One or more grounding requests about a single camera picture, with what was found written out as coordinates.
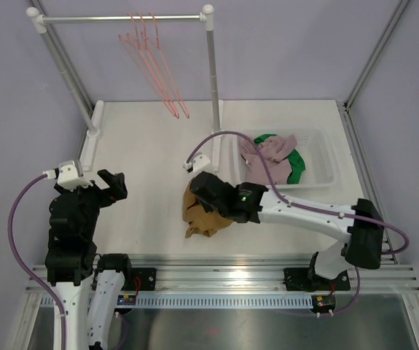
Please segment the pink hanger of green top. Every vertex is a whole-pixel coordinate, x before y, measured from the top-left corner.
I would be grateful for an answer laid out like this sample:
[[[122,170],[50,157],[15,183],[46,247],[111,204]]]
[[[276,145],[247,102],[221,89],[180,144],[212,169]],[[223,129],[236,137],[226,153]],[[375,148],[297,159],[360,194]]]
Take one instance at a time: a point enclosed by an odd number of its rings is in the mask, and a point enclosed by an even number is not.
[[[147,39],[147,51],[154,64],[154,71],[156,72],[159,83],[163,88],[162,93],[165,95],[165,103],[171,108],[171,113],[177,118],[180,118],[179,111],[176,105],[179,105],[180,110],[184,116],[189,119],[190,113],[184,99],[179,91],[179,86],[173,76],[173,72],[162,50],[160,41],[159,27],[157,18],[150,12],[154,24],[155,35],[153,39]]]

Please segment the green tank top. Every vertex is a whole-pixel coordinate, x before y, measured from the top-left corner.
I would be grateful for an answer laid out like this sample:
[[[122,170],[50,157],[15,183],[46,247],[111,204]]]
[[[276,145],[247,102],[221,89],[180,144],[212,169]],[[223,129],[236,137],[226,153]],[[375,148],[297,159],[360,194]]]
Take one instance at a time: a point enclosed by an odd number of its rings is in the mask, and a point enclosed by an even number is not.
[[[262,134],[253,140],[270,169],[275,184],[298,184],[305,162],[295,149],[297,140],[294,135],[287,138],[276,134]]]

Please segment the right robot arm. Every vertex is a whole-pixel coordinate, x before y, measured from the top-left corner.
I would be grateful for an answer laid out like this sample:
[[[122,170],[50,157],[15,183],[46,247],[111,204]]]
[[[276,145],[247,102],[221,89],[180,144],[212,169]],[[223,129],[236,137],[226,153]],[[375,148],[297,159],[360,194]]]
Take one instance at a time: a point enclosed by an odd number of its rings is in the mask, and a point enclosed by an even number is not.
[[[189,191],[209,214],[239,224],[291,225],[333,238],[335,243],[328,249],[312,255],[308,267],[284,272],[290,291],[328,290],[350,268],[380,267],[383,227],[369,200],[360,198],[353,206],[327,206],[282,195],[262,184],[232,186],[205,171],[190,181]]]

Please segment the brown tank top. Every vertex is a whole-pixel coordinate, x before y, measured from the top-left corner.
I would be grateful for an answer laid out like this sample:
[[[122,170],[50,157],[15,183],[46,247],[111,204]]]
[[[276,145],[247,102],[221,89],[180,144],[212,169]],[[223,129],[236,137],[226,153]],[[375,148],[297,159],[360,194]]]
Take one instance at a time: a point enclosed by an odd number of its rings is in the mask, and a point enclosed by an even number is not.
[[[212,237],[218,231],[228,228],[234,221],[222,217],[218,212],[206,212],[190,192],[189,185],[183,194],[182,218],[187,223],[185,238],[199,235]]]

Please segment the pink hanger of brown top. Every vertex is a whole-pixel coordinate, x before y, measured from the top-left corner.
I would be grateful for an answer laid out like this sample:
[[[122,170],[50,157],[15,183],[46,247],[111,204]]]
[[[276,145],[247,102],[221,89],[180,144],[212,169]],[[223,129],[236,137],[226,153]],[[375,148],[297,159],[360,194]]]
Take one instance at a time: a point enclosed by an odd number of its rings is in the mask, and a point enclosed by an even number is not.
[[[158,76],[154,71],[154,64],[147,51],[147,39],[149,37],[146,32],[146,21],[140,15],[135,15],[132,12],[129,12],[128,16],[133,25],[133,32],[119,34],[119,41],[136,67],[142,73],[150,88],[171,113],[171,108],[165,103],[165,95],[162,93],[163,88],[159,83]]]

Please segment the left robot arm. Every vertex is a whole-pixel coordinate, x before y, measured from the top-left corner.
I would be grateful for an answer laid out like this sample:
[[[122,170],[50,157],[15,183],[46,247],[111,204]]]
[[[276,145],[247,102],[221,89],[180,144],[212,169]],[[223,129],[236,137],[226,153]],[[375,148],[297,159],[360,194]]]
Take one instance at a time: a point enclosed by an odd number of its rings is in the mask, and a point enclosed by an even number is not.
[[[127,254],[96,256],[93,236],[101,209],[128,196],[123,173],[102,169],[97,174],[106,188],[74,174],[55,184],[59,195],[49,207],[44,263],[59,307],[55,327],[60,335],[54,344],[61,349],[107,349],[118,294],[133,283]]]

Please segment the pink hanger of mauve top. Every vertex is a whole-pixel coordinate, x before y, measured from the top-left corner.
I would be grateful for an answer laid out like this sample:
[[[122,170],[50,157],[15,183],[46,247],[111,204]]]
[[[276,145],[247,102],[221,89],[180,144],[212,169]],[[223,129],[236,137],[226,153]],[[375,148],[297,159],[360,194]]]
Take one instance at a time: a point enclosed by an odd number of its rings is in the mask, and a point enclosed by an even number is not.
[[[179,105],[184,116],[189,118],[188,109],[161,50],[157,21],[152,13],[149,13],[149,16],[154,24],[154,37],[147,35],[146,20],[143,15],[138,13],[130,15],[135,29],[135,36],[132,37],[128,34],[128,38],[139,61],[136,65],[140,67],[145,79],[171,115],[177,119],[180,118],[179,109],[177,108],[177,105]]]

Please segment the mauve tank top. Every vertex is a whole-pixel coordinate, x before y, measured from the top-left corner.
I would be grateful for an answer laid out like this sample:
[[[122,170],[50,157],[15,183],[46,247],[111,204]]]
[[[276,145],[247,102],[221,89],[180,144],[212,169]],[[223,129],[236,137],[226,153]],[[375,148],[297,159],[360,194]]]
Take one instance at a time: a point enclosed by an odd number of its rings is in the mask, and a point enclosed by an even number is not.
[[[288,184],[292,167],[287,157],[295,150],[297,139],[294,135],[285,137],[269,135],[259,144],[238,138],[239,153],[246,165],[245,181],[255,184],[269,185],[267,173],[261,158],[264,159],[275,185]]]

